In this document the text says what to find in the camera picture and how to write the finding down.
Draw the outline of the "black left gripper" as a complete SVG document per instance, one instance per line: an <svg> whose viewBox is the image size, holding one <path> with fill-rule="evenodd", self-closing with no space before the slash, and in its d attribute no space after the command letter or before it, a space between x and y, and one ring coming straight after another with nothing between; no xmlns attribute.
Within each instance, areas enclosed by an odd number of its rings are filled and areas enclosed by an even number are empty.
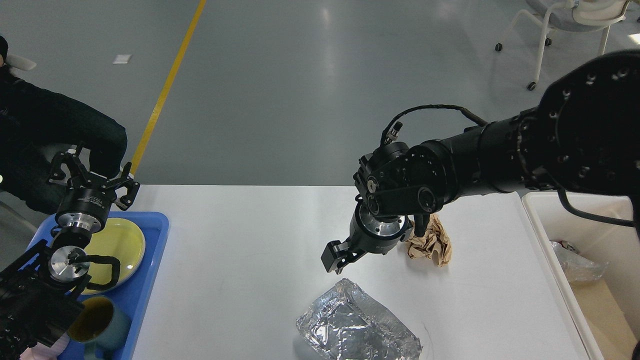
<svg viewBox="0 0 640 360"><path fill-rule="evenodd" d="M82 146L71 146L55 153L46 184L70 188L55 213L60 230L78 228L95 234L106 227L112 205L122 211L132 207L141 184L131 171L133 163L126 162L119 174L105 183L105 190L88 188L90 173L80 159L82 150Z"/></svg>

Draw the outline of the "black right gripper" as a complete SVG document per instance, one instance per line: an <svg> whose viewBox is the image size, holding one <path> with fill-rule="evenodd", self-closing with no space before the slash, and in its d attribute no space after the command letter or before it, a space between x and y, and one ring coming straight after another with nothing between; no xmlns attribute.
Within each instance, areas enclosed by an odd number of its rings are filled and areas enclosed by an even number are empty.
<svg viewBox="0 0 640 360"><path fill-rule="evenodd" d="M323 267L327 273L341 275L348 265L365 255L386 255L397 243L406 240L411 227L406 215L378 219L359 202L350 220L349 239L326 244L320 256Z"/></svg>

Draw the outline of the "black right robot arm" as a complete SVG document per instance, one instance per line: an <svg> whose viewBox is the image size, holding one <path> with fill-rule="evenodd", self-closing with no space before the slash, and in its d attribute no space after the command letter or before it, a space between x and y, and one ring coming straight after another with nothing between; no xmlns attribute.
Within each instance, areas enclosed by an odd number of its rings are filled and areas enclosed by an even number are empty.
<svg viewBox="0 0 640 360"><path fill-rule="evenodd" d="M327 243L326 272L426 232L433 214L465 196L556 191L570 214L639 229L638 49L588 61L551 84L533 108L488 122L459 105L418 105L397 114L377 148L359 159L358 195L348 237ZM474 126L407 146L400 118L457 110Z"/></svg>

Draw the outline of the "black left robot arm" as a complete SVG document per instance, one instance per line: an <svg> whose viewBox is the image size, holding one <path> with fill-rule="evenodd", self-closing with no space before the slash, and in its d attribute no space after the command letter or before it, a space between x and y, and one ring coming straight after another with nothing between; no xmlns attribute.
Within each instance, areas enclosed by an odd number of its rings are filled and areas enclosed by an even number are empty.
<svg viewBox="0 0 640 360"><path fill-rule="evenodd" d="M1 272L1 358L18 360L29 348L53 346L80 316L86 289L107 291L119 282L115 256L88 254L92 236L106 227L112 205L128 210L140 183L127 162L118 177L88 171L77 146L54 155L46 178L61 185L64 198L55 213L57 233L30 246Z"/></svg>

